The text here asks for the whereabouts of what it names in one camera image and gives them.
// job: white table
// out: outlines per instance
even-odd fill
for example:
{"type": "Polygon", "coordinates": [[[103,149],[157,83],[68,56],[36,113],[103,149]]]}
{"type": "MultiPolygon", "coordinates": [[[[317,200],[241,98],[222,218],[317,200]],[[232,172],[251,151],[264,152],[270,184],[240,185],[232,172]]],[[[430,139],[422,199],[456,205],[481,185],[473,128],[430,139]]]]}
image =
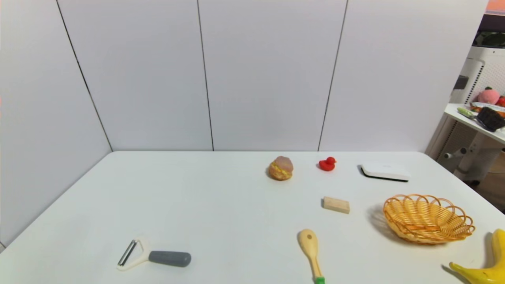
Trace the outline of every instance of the white table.
{"type": "Polygon", "coordinates": [[[489,265],[485,240],[499,227],[503,214],[420,153],[115,152],[0,254],[0,283],[308,284],[296,234],[310,228],[327,284],[461,284],[442,265],[489,265]],[[293,161],[291,180],[266,176],[278,155],[293,161]],[[318,169],[330,155],[336,170],[318,169]],[[404,164],[412,179],[364,177],[358,165],[366,161],[404,164]],[[382,205],[412,193],[453,201],[474,218],[476,232],[440,246],[398,239],[383,223],[382,205]],[[350,214],[322,209],[324,196],[348,200],[350,214]],[[190,252],[191,264],[116,270],[139,235],[154,250],[190,252]]]}
{"type": "Polygon", "coordinates": [[[447,114],[448,116],[450,116],[451,118],[457,120],[458,122],[461,122],[464,125],[467,125],[473,129],[477,130],[479,133],[482,133],[488,137],[493,138],[494,140],[496,140],[502,144],[505,144],[505,132],[503,132],[501,130],[497,130],[495,132],[490,132],[490,131],[485,130],[475,120],[468,119],[465,116],[463,116],[462,114],[460,114],[458,112],[458,108],[469,109],[464,104],[448,104],[447,107],[445,107],[444,113],[447,114]]]}

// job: plush toy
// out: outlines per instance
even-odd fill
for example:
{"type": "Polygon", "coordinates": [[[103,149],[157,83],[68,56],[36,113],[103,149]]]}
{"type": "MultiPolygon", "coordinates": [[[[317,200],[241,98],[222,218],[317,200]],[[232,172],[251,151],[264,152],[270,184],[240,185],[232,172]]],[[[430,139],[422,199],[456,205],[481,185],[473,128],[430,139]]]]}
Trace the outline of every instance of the plush toy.
{"type": "Polygon", "coordinates": [[[486,89],[479,94],[479,98],[477,98],[477,100],[481,103],[495,105],[499,98],[500,94],[498,91],[493,90],[491,87],[486,87],[486,89]]]}

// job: kitchen utensil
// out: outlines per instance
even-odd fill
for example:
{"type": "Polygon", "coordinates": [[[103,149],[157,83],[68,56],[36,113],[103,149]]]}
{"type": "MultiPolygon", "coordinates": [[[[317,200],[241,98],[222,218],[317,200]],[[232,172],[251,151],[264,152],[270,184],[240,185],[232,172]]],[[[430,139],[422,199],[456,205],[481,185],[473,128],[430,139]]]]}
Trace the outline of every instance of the kitchen utensil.
{"type": "Polygon", "coordinates": [[[301,250],[309,259],[314,281],[316,284],[324,284],[324,277],[321,274],[321,269],[319,268],[319,263],[317,261],[318,241],[316,234],[309,229],[305,229],[298,233],[298,242],[301,250]]]}
{"type": "Polygon", "coordinates": [[[151,251],[149,244],[146,239],[140,237],[133,239],[130,245],[126,248],[125,253],[118,262],[117,269],[120,271],[126,271],[134,266],[139,265],[142,262],[150,261],[160,264],[186,267],[191,262],[191,255],[184,252],[166,252],[166,251],[151,251]],[[130,257],[131,252],[139,244],[142,248],[142,254],[134,261],[126,264],[126,261],[130,257]]]}

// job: toy banana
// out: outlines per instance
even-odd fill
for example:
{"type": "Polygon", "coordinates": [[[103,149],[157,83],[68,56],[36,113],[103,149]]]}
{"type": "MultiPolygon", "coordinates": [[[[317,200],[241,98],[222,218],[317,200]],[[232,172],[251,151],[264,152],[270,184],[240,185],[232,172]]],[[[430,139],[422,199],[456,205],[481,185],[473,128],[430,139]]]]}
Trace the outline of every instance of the toy banana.
{"type": "Polygon", "coordinates": [[[505,231],[497,229],[492,237],[495,265],[492,268],[468,269],[455,263],[449,267],[465,277],[471,284],[502,284],[505,283],[505,231]]]}

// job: red toy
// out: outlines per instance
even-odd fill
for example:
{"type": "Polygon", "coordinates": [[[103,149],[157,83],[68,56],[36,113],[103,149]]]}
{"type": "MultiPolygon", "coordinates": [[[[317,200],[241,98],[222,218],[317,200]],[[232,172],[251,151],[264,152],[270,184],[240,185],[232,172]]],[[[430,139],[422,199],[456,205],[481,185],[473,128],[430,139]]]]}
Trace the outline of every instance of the red toy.
{"type": "Polygon", "coordinates": [[[319,161],[319,167],[323,170],[323,171],[331,171],[335,168],[335,163],[337,162],[337,160],[335,160],[335,158],[333,157],[328,157],[326,160],[321,160],[319,161]]]}
{"type": "Polygon", "coordinates": [[[505,97],[500,97],[498,99],[498,102],[496,102],[496,105],[500,107],[505,107],[505,97]]]}

